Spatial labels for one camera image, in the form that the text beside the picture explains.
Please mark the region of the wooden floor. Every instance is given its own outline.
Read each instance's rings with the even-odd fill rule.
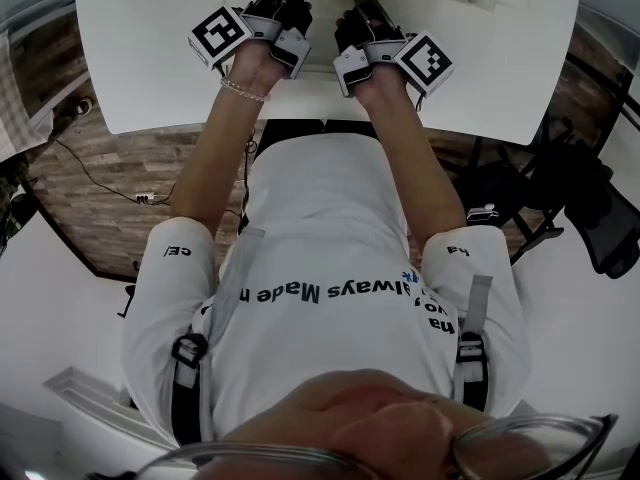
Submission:
[[[570,50],[610,78],[622,80],[624,68],[582,29],[574,31]],[[43,60],[41,52],[45,51],[48,54]],[[16,52],[16,57],[23,97],[34,106],[43,97],[42,92],[50,90],[42,88],[48,79],[63,85],[65,77],[69,79],[85,66],[75,18],[61,20],[48,30],[29,37]],[[96,103],[93,111],[77,119],[62,134],[60,142],[78,155],[97,182],[113,190],[130,198],[141,192],[168,195],[193,151],[201,125],[111,135],[90,83],[74,98],[85,95],[92,96]],[[549,106],[553,130],[559,130],[561,118],[568,117],[574,124],[576,137],[593,145],[613,109],[613,98],[607,92],[570,64],[565,64]],[[256,140],[259,140],[263,126],[264,123],[258,123]],[[467,163],[474,137],[437,130],[427,130],[427,136],[440,158],[459,165]],[[481,164],[498,159],[497,145],[496,141],[485,141]],[[516,165],[523,166],[529,160],[527,153],[506,146]],[[167,206],[138,205],[96,186],[80,163],[55,143],[31,166],[30,176],[44,207],[99,271],[136,275],[134,262],[140,261],[151,228],[168,217]],[[242,166],[237,180],[229,208],[239,213],[243,195]],[[541,215],[534,211],[523,211],[522,216],[532,228],[542,221]],[[235,239],[237,224],[236,216],[230,212],[225,215],[217,236],[220,259]],[[517,250],[524,242],[522,235],[512,222],[503,230],[510,251]],[[412,261],[418,261],[418,256],[414,248]]]

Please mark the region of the wrist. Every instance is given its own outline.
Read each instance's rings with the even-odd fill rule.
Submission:
[[[227,76],[229,82],[242,90],[253,94],[255,96],[266,97],[271,92],[271,89],[278,82],[277,78],[269,77],[268,75],[260,75],[256,73],[243,73],[232,69],[231,73]]]
[[[390,90],[380,91],[364,105],[364,109],[369,116],[371,114],[388,113],[394,109],[409,105],[413,108],[413,103],[405,89],[401,91]]]

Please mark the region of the eyeglasses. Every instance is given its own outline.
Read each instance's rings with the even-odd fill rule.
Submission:
[[[451,445],[448,477],[454,480],[557,480],[582,464],[582,478],[618,416],[588,419],[552,414],[511,417],[473,427]],[[171,451],[143,467],[135,480],[380,480],[365,464],[340,454],[278,445],[199,443]]]

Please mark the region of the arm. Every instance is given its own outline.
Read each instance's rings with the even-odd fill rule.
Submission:
[[[400,71],[376,66],[355,87],[389,160],[411,234],[420,250],[433,235],[466,226],[460,198],[440,166]]]
[[[493,226],[469,226],[429,240],[422,256],[422,278],[458,309],[459,319],[467,316],[476,274],[493,278],[483,332],[489,357],[485,412],[504,416],[522,400],[531,373],[527,326],[504,234]]]
[[[247,41],[236,52],[229,80],[250,94],[266,96],[284,73],[284,66],[270,58],[266,42]],[[176,183],[172,217],[197,220],[215,237],[261,108],[262,102],[220,89]]]

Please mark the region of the buckle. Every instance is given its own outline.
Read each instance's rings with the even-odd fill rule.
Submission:
[[[456,363],[483,363],[486,358],[482,336],[475,332],[465,332],[458,342]]]
[[[209,343],[202,334],[185,334],[174,341],[171,355],[182,364],[195,370],[208,348]]]

